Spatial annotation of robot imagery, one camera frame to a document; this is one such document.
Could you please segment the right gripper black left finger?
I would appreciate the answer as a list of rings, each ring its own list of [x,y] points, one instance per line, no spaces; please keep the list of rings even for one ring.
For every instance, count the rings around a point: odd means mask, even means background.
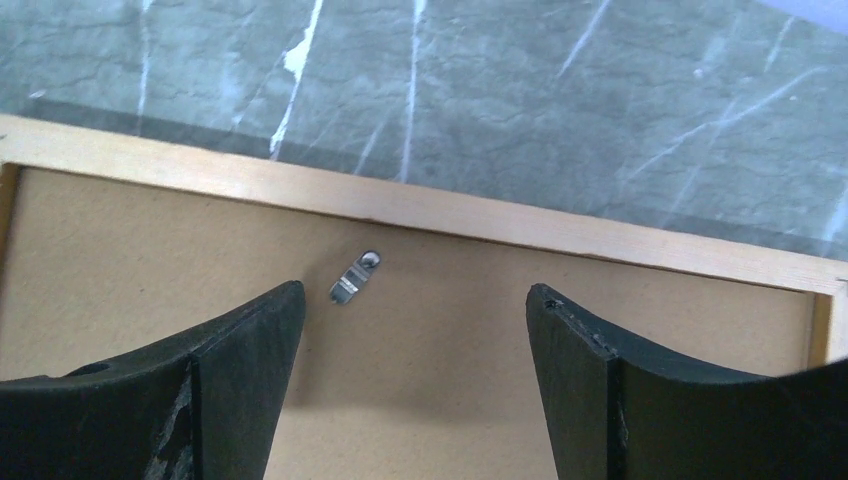
[[[65,376],[3,382],[2,477],[262,478],[305,310],[288,281]]]

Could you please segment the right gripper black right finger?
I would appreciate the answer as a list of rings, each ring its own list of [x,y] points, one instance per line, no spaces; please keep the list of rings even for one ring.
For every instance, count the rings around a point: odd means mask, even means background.
[[[526,324],[561,479],[843,479],[847,364],[767,377],[608,322],[545,284]]]

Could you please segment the brown backing board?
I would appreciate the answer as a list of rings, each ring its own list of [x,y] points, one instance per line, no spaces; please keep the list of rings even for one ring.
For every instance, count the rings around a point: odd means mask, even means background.
[[[1,375],[63,375],[298,280],[270,479],[552,479],[544,283],[687,355],[806,368],[814,297],[45,170],[1,186]]]

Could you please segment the wooden picture frame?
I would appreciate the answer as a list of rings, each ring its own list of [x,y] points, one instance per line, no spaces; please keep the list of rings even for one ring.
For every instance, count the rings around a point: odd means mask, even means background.
[[[844,262],[13,115],[6,165],[54,170],[822,295],[812,352],[847,356]]]

